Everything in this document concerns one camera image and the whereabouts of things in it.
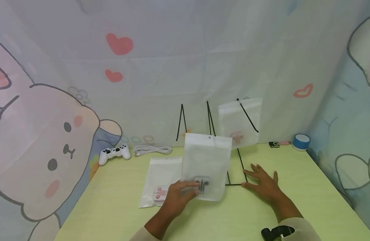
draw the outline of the person's left hand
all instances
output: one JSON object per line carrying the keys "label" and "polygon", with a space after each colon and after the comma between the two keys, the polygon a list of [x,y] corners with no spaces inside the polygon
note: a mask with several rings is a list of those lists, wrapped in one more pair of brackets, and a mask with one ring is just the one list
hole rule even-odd
{"label": "person's left hand", "polygon": [[181,195],[181,189],[186,187],[198,187],[199,185],[199,182],[180,182],[180,180],[173,183],[169,186],[168,195],[160,211],[172,219],[178,217],[185,209],[188,202],[199,194],[198,190],[193,190]]}

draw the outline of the white cable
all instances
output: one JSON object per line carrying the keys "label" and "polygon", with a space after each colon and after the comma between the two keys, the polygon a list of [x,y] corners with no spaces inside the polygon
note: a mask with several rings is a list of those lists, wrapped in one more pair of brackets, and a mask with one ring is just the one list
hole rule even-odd
{"label": "white cable", "polygon": [[133,148],[133,154],[136,157],[139,157],[141,155],[145,155],[147,153],[152,153],[152,152],[161,152],[164,154],[169,154],[172,152],[171,147],[151,147],[151,146],[136,146]]}

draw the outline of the clear plastic bag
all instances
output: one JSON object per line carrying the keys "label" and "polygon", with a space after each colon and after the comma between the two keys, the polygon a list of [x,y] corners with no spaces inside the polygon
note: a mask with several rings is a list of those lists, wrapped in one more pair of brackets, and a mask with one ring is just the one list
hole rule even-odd
{"label": "clear plastic bag", "polygon": [[[257,144],[263,99],[245,99],[219,106],[219,135],[232,138],[232,149]],[[243,108],[252,121],[249,121]]]}
{"label": "clear plastic bag", "polygon": [[156,191],[160,187],[168,187],[180,180],[181,167],[182,157],[151,158],[139,208],[162,206],[164,199],[155,200]]}
{"label": "clear plastic bag", "polygon": [[181,181],[200,183],[197,199],[219,201],[223,197],[231,149],[229,137],[185,135]]}

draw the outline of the sleeve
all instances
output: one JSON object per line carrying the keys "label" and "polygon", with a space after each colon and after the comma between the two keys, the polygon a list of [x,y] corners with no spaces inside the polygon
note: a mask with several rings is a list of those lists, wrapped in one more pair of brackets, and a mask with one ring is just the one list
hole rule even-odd
{"label": "sleeve", "polygon": [[145,227],[140,228],[129,241],[160,241],[152,236]]}
{"label": "sleeve", "polygon": [[285,241],[320,241],[312,225],[304,218],[287,218],[279,223],[295,229],[295,232],[284,238]]}

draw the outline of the green table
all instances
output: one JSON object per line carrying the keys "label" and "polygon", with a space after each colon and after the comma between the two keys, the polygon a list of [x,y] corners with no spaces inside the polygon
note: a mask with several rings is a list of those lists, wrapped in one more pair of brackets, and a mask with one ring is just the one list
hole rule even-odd
{"label": "green table", "polygon": [[[290,145],[271,149],[258,144],[240,153],[247,169],[258,163],[270,174],[277,170],[279,186],[323,241],[370,241],[368,228],[306,152]],[[169,156],[182,155],[178,147]],[[151,157],[167,155],[114,158],[100,167],[55,241],[128,240],[159,209],[138,208]],[[231,154],[229,175],[232,183],[245,181],[237,150]],[[274,226],[277,220],[269,205],[241,186],[228,186],[217,203],[191,201],[164,240],[263,241],[261,229]]]}

